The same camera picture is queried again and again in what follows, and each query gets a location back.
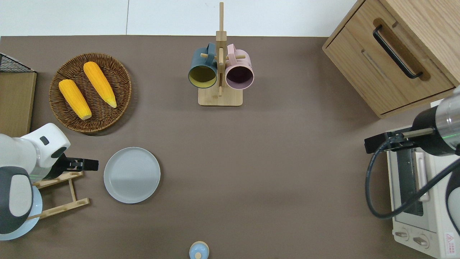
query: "wooden cabinet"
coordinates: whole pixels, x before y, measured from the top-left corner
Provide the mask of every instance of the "wooden cabinet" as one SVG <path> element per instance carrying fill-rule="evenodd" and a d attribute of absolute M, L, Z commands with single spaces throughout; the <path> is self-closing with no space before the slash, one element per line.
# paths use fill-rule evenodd
<path fill-rule="evenodd" d="M 380 117 L 460 82 L 460 0 L 359 0 L 324 52 Z"/>

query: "corn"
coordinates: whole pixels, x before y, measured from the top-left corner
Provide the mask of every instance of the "corn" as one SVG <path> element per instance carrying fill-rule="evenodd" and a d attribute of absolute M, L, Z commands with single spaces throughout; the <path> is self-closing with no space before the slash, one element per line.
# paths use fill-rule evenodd
<path fill-rule="evenodd" d="M 116 108 L 114 92 L 99 66 L 95 62 L 89 61 L 83 65 L 83 71 L 99 96 L 110 106 Z"/>
<path fill-rule="evenodd" d="M 59 91 L 80 119 L 86 120 L 91 117 L 91 110 L 74 81 L 70 79 L 60 81 Z"/>

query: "black cable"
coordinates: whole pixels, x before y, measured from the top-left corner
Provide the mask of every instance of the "black cable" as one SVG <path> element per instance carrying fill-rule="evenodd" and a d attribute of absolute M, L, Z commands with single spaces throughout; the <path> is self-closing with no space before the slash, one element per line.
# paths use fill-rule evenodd
<path fill-rule="evenodd" d="M 412 195 L 410 199 L 408 199 L 406 202 L 401 204 L 399 208 L 387 214 L 379 213 L 374 209 L 374 206 L 372 205 L 370 191 L 369 191 L 370 190 L 371 170 L 372 170 L 372 167 L 374 166 L 375 159 L 377 158 L 379 153 L 381 153 L 388 144 L 392 143 L 397 138 L 400 138 L 400 136 L 396 135 L 394 137 L 391 137 L 380 145 L 380 147 L 374 152 L 369 162 L 368 170 L 366 172 L 366 184 L 365 184 L 366 202 L 368 203 L 369 210 L 372 212 L 372 214 L 381 219 L 389 219 L 405 211 L 407 208 L 413 205 L 418 199 L 420 199 L 420 197 L 422 197 L 426 192 L 428 192 L 431 188 L 433 188 L 433 186 L 435 186 L 439 181 L 441 181 L 444 177 L 446 177 L 449 173 L 451 173 L 453 170 L 457 168 L 460 168 L 460 159 L 457 159 L 456 161 L 448 165 L 446 168 L 444 168 L 441 172 L 439 172 L 436 176 L 434 176 L 433 179 L 431 179 L 424 187 L 422 187 L 418 192 Z"/>

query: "toaster oven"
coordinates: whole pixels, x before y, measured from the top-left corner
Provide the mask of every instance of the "toaster oven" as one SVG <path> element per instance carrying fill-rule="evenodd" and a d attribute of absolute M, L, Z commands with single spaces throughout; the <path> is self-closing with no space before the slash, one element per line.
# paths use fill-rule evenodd
<path fill-rule="evenodd" d="M 432 156 L 421 148 L 388 151 L 391 208 L 398 208 L 458 156 Z M 460 258 L 460 237 L 446 209 L 445 177 L 415 204 L 393 217 L 395 241 L 435 258 Z"/>

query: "oven door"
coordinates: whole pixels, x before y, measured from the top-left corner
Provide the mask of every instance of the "oven door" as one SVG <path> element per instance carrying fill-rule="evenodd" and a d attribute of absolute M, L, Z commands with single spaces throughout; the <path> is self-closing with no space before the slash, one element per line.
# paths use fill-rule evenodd
<path fill-rule="evenodd" d="M 391 207 L 398 208 L 427 182 L 425 155 L 420 148 L 388 151 Z M 415 204 L 395 216 L 395 220 L 431 232 L 437 232 L 434 198 L 428 191 Z"/>

